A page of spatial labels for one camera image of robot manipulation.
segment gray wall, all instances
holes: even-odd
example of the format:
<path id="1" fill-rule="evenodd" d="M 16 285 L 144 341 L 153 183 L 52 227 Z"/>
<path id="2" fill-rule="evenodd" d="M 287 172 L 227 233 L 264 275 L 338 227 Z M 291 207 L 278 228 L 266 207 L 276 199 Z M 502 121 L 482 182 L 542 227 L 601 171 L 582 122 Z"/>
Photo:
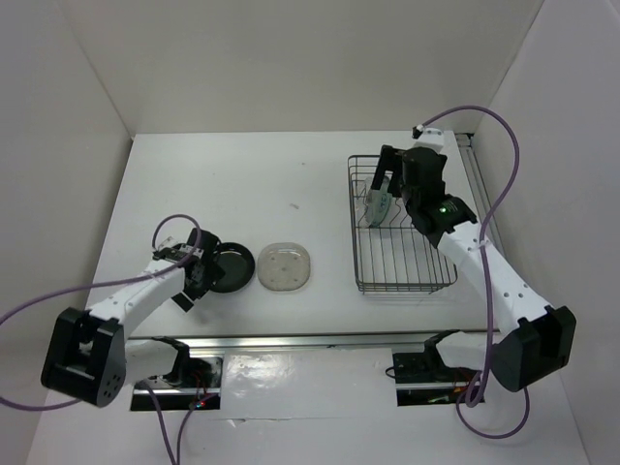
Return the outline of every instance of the gray wall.
<path id="1" fill-rule="evenodd" d="M 541 2 L 61 0 L 133 133 L 407 129 L 488 104 Z"/>
<path id="2" fill-rule="evenodd" d="M 2 313 L 92 279 L 129 135 L 52 0 L 0 4 Z M 0 393 L 41 405 L 49 329 L 72 295 L 0 329 Z M 2 463 L 24 463 L 39 419 L 0 407 Z"/>
<path id="3" fill-rule="evenodd" d="M 593 465 L 618 463 L 620 433 L 619 11 L 619 0 L 546 0 L 492 104 L 523 153 L 498 214 L 502 240 L 543 295 L 576 313 L 562 376 Z M 484 118 L 476 149 L 496 196 L 510 143 Z"/>

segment black wire rack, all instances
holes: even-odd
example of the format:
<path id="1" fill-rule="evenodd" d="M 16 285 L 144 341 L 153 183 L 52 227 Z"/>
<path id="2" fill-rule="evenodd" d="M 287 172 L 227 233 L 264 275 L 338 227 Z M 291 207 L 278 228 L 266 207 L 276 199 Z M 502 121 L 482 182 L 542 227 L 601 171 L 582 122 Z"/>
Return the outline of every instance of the black wire rack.
<path id="1" fill-rule="evenodd" d="M 456 281 L 456 267 L 412 225 L 401 199 L 392 199 L 379 227 L 365 221 L 365 199 L 379 157 L 349 158 L 349 202 L 356 283 L 365 294 L 430 294 Z"/>

